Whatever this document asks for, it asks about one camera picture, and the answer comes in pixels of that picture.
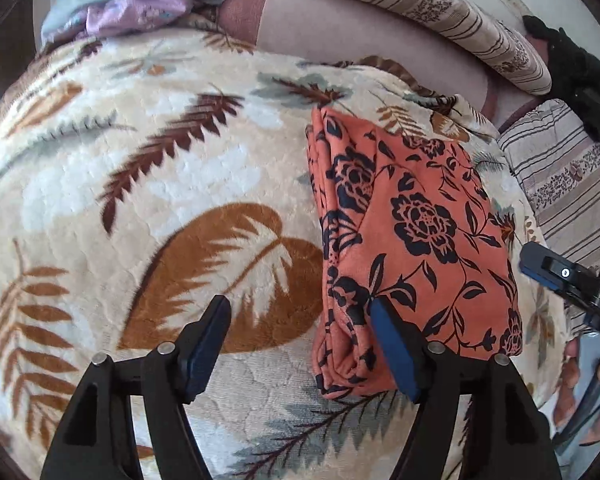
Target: leaf-patterned blanket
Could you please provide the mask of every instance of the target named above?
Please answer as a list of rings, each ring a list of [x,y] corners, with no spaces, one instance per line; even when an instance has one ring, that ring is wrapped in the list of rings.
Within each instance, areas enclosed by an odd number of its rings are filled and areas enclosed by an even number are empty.
[[[414,407],[393,391],[325,400],[310,366],[322,243],[304,130],[316,105],[462,142],[503,222],[523,326],[542,316],[546,328],[515,358],[543,402],[566,334],[561,302],[515,270],[521,243],[542,241],[533,213],[496,142],[451,120],[467,115],[454,116],[461,99],[440,98],[442,113],[418,99],[375,68],[314,66],[218,31],[76,42],[33,63],[0,103],[0,432],[24,472],[39,476],[94,353],[144,355],[224,294],[230,332],[186,407],[212,475],[388,478]],[[133,412],[157,479],[141,400]]]

